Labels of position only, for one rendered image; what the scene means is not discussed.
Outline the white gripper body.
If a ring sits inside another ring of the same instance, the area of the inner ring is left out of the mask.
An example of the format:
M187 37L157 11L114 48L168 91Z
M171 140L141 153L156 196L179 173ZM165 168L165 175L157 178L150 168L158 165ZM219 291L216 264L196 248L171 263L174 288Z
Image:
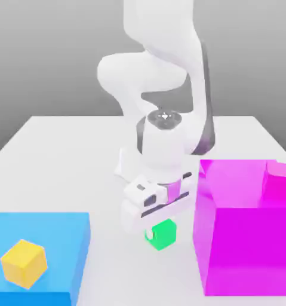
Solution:
M140 209L129 200L121 204L121 224L126 232L139 232L177 215L193 206L193 193L185 192L180 198L164 207L142 216Z

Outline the small green cube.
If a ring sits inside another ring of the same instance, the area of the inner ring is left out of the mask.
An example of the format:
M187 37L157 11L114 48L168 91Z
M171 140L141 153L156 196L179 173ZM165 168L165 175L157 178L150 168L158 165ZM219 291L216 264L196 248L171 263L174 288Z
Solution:
M156 250L162 250L176 241L177 225L171 219L166 219L159 224L154 225L151 229L154 232L154 239L148 241Z

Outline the small yellow cube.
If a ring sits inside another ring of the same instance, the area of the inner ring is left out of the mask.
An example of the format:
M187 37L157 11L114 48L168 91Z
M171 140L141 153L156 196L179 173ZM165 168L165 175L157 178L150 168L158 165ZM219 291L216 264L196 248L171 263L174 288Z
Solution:
M26 240L19 240L1 258L7 281L29 290L48 269L45 249Z

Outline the small magenta cube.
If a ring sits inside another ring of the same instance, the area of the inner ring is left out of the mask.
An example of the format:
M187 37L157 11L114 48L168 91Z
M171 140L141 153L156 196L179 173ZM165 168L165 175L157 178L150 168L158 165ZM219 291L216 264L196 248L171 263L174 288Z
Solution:
M282 201L286 204L286 164L270 160L266 163L262 197L270 201Z

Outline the large blue box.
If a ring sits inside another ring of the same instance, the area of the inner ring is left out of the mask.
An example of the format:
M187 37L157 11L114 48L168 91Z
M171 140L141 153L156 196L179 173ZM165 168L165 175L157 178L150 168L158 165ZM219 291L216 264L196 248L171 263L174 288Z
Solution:
M88 213L1 212L0 258L24 239L45 249L48 269L26 290L0 263L0 306L76 306L90 238Z

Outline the large magenta box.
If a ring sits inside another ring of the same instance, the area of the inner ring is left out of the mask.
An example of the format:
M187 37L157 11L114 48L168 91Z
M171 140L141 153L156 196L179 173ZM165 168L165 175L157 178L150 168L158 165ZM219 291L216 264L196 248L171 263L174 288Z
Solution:
M207 296L286 295L286 204L265 200L270 160L202 160L193 243Z

